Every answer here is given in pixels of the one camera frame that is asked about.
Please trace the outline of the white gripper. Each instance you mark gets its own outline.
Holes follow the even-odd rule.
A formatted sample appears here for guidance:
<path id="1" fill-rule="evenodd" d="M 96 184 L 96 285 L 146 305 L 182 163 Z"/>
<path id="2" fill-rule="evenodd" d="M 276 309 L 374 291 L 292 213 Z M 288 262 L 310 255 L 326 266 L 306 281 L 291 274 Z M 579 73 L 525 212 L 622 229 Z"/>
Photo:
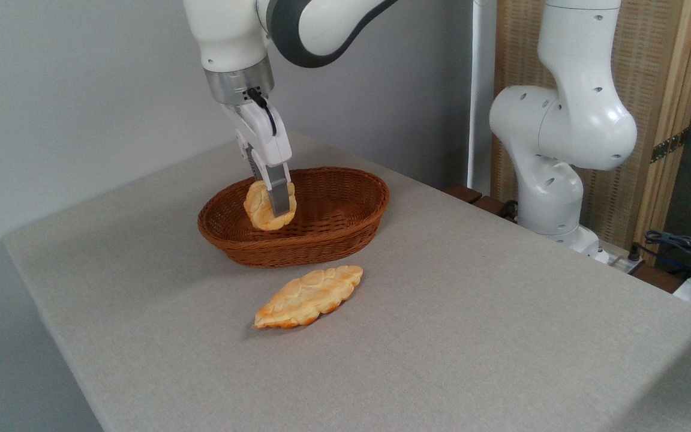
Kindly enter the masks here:
<path id="1" fill-rule="evenodd" d="M 274 217 L 288 214 L 291 204 L 287 163 L 292 150 L 279 112 L 265 98 L 261 98 L 260 104 L 249 100 L 241 106 L 224 105 L 223 112 L 236 129 L 242 156 L 253 177 L 265 183 Z"/>

